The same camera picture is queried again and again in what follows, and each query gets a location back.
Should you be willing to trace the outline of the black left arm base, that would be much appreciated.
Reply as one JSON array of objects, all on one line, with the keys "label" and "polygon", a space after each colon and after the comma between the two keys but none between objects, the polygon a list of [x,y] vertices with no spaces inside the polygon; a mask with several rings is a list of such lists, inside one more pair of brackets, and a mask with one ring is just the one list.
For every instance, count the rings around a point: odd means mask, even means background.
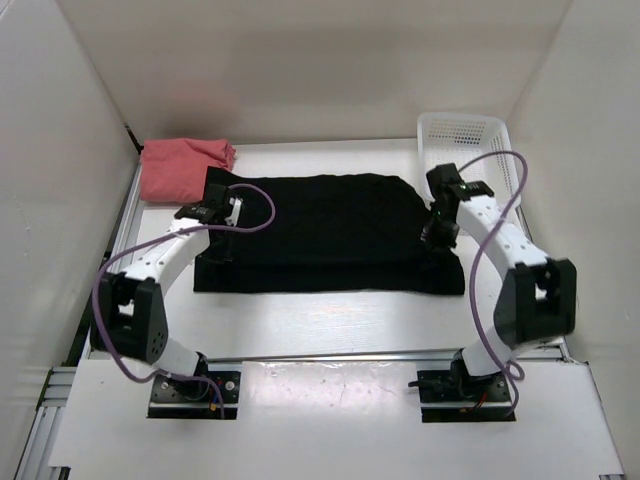
[{"label": "black left arm base", "polygon": [[210,363],[208,382],[178,382],[159,375],[152,383],[150,419],[236,420],[242,367],[239,363]]}]

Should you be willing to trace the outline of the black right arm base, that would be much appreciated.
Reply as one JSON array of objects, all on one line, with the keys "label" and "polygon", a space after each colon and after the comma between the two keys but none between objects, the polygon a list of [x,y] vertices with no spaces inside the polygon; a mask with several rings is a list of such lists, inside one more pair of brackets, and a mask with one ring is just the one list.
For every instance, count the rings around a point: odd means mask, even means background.
[{"label": "black right arm base", "polygon": [[448,369],[418,370],[408,387],[418,392],[423,423],[516,420],[504,374],[470,376],[461,359],[453,360]]}]

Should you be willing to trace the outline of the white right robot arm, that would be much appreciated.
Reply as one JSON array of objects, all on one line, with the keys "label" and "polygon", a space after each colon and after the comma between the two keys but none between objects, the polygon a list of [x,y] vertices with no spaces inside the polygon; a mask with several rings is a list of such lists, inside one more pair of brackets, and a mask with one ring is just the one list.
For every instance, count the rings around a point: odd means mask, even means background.
[{"label": "white right robot arm", "polygon": [[478,253],[496,269],[501,289],[493,326],[485,329],[478,317],[475,281],[478,261],[469,274],[469,300],[479,340],[462,349],[449,375],[449,387],[470,400],[508,362],[533,346],[571,334],[576,323],[577,270],[568,259],[553,259],[509,222],[493,191],[483,181],[466,182],[456,165],[439,165],[426,174],[433,197],[431,220],[423,231],[432,249],[453,249],[460,231],[478,244]]}]

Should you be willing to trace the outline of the pink t shirt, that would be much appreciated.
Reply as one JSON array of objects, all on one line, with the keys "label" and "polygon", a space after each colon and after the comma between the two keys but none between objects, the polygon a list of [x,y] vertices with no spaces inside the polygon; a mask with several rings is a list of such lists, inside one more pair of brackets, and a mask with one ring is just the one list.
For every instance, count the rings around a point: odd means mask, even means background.
[{"label": "pink t shirt", "polygon": [[209,167],[231,171],[236,149],[227,140],[148,140],[140,156],[140,199],[189,204],[202,200]]}]

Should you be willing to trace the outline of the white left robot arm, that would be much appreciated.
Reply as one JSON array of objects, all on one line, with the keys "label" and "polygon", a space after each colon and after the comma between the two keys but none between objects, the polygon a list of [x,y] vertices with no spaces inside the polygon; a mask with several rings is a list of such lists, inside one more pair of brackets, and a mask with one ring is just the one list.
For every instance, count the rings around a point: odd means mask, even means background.
[{"label": "white left robot arm", "polygon": [[210,377],[202,355],[170,338],[164,296],[183,270],[213,244],[226,245],[230,234],[209,225],[234,227],[242,200],[214,185],[202,202],[180,208],[167,239],[143,247],[117,273],[98,283],[97,300],[103,330],[120,357],[137,360],[175,377],[175,388],[188,400],[206,395]]}]

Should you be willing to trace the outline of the black t shirt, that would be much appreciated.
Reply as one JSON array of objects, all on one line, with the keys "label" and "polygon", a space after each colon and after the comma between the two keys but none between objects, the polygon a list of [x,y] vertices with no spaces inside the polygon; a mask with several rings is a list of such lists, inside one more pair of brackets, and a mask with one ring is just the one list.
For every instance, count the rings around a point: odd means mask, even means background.
[{"label": "black t shirt", "polygon": [[198,293],[465,292],[459,258],[424,244],[431,214],[397,176],[242,178],[211,169],[207,182],[238,186],[243,231],[196,258]]}]

